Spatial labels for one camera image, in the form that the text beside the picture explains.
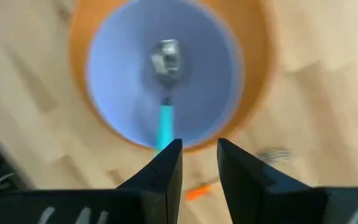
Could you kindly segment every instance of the wooden floor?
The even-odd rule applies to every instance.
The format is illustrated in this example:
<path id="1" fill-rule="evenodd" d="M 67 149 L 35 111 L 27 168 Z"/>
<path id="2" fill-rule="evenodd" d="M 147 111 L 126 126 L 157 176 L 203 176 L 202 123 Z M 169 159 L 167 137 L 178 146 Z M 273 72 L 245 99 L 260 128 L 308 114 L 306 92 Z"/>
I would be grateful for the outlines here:
<path id="1" fill-rule="evenodd" d="M 278 71 L 241 133 L 251 153 L 290 152 L 275 166 L 310 185 L 358 185 L 358 0 L 264 0 Z M 113 188 L 153 153 L 118 140 L 70 78 L 74 0 L 0 0 L 0 147 L 41 189 Z M 216 149 L 184 156 L 183 189 L 218 176 Z M 181 204 L 182 223 L 230 223 L 220 188 Z"/>

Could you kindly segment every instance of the orange bowl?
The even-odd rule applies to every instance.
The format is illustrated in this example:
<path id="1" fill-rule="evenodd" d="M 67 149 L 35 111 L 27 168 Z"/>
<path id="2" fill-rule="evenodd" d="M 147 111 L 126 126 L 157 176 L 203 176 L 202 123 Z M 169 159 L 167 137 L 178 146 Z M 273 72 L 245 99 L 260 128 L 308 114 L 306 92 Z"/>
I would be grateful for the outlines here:
<path id="1" fill-rule="evenodd" d="M 104 123 L 112 134 L 124 141 L 135 144 L 115 130 L 98 115 L 86 89 L 86 60 L 91 41 L 102 22 L 125 0 L 81 0 L 73 13 L 70 26 L 69 58 L 71 74 L 76 86 L 83 95 L 87 105 L 100 122 Z M 239 105 L 225 127 L 208 140 L 185 152 L 193 152 L 216 142 L 218 137 L 228 138 L 239 128 L 244 128 L 257 108 L 271 80 L 274 64 L 274 50 L 270 31 L 272 26 L 258 0 L 200 0 L 216 17 L 220 18 L 231 29 L 240 46 L 244 64 L 246 65 L 245 86 Z"/>

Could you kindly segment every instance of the light wood surface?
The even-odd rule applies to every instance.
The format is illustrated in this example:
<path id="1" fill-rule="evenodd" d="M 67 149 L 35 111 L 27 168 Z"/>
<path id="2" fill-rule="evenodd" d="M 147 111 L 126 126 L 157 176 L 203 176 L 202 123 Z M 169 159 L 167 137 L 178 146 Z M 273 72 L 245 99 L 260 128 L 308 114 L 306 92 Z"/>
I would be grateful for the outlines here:
<path id="1" fill-rule="evenodd" d="M 291 152 L 275 166 L 310 185 L 358 185 L 358 0 L 265 0 L 278 72 L 246 129 L 251 153 Z M 41 189 L 112 188 L 151 160 L 113 136 L 70 77 L 74 0 L 0 0 L 0 148 Z M 216 149 L 186 154 L 183 189 L 218 176 Z M 221 189 L 181 204 L 182 223 L 230 223 Z"/>

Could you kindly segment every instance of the teal spoon handle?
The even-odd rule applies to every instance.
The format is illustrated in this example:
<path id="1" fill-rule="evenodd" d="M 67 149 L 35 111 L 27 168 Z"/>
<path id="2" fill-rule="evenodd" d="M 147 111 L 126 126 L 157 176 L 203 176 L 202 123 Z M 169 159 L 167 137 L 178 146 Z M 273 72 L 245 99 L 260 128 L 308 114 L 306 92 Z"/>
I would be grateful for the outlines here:
<path id="1" fill-rule="evenodd" d="M 165 149 L 173 141 L 173 106 L 161 105 L 158 125 L 157 153 Z"/>

